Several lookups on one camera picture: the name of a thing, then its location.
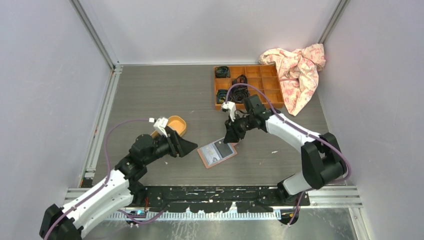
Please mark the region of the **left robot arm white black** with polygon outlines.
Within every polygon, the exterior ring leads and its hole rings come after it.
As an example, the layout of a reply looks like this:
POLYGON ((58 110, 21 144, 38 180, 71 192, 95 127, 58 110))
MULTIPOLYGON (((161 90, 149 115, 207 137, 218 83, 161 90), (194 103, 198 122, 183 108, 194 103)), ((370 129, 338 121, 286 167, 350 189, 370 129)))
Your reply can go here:
POLYGON ((128 154, 88 191, 59 207, 44 212, 39 235, 44 240, 82 240, 112 213, 130 204, 141 206, 146 200, 145 187, 139 180, 147 166, 164 157, 184 157, 198 145, 183 139, 175 130, 165 128, 165 135, 139 135, 128 154))

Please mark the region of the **brown leather card holder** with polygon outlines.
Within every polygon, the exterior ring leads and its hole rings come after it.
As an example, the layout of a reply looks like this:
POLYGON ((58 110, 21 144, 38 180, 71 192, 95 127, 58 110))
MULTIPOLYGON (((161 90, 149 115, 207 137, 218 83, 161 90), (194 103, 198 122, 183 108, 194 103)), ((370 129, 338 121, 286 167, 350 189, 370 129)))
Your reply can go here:
POLYGON ((224 143, 224 138, 217 139, 197 149, 206 169, 224 162, 237 155, 237 143, 224 143))

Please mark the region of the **yellow oval card tray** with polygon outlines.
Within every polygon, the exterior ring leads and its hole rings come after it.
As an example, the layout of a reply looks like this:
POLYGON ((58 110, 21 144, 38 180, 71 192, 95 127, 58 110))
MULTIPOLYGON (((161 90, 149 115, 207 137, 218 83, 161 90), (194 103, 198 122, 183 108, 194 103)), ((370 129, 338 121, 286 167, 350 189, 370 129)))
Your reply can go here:
MULTIPOLYGON (((177 116, 177 115, 173 115, 167 118, 168 118, 167 127, 172 130, 175 130, 182 137, 187 131, 186 122, 180 116, 177 116)), ((149 122, 152 122, 154 124, 156 119, 157 118, 150 118, 149 122)))

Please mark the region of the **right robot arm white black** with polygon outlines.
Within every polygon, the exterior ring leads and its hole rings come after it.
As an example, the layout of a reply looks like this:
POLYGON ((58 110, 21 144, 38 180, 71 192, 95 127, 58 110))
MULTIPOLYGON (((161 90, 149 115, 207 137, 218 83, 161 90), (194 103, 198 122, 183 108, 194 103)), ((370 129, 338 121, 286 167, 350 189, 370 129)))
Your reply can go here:
POLYGON ((246 113, 236 114, 236 104, 224 102, 221 109, 228 113, 225 121, 225 143, 238 143, 246 132, 260 129, 277 136, 295 148, 301 156, 301 170, 277 184, 277 198, 283 205, 291 205, 297 194, 310 189, 319 190, 349 172, 336 137, 327 132, 319 134, 294 123, 274 107, 266 108, 258 95, 244 100, 246 113))

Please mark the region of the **silver striped credit card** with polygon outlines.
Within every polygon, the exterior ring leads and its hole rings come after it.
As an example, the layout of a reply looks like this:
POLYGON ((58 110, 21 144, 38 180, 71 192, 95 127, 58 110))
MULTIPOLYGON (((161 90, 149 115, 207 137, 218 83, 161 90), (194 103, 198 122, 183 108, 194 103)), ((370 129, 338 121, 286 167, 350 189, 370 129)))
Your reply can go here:
POLYGON ((217 150, 212 145, 203 146, 200 148, 200 151, 205 159, 207 166, 211 166, 221 159, 217 150))

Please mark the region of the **black gold credit card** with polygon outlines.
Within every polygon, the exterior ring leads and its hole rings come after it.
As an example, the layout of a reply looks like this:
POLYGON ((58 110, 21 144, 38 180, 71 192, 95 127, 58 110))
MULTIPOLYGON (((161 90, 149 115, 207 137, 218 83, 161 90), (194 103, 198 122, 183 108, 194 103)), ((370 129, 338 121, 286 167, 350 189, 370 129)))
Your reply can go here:
POLYGON ((217 152, 220 154, 222 159, 227 158, 235 153, 233 145, 230 143, 224 143, 223 140, 218 140, 214 143, 217 152))

